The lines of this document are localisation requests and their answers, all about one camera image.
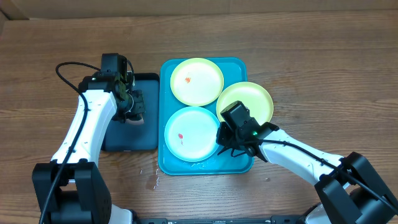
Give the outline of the light blue plate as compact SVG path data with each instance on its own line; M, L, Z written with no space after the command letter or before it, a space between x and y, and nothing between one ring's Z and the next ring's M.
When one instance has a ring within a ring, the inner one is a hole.
M189 106L175 112L165 125L169 151L185 162L199 162L212 156L219 145L216 134L220 122L209 110Z

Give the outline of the green orange sponge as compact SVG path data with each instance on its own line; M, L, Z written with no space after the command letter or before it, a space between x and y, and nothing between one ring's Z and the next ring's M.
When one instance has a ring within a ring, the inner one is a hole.
M143 125L144 124L144 118L142 113L137 114L135 117L133 117L133 119L127 119L126 123L130 124L130 125Z

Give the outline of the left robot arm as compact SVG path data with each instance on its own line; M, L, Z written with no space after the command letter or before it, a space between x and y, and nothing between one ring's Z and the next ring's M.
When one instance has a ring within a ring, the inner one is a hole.
M32 181L40 223L139 223L132 210L112 203L98 160L108 125L134 107L134 74L96 72L75 87L78 108L68 133L48 163L38 163Z

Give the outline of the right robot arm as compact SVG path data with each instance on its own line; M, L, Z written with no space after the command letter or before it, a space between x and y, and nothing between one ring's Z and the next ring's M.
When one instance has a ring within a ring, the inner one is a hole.
M216 142L285 167L314 186L320 203L300 223L388 223L397 215L397 199L370 162L352 152L343 157L308 146L271 123L223 122Z

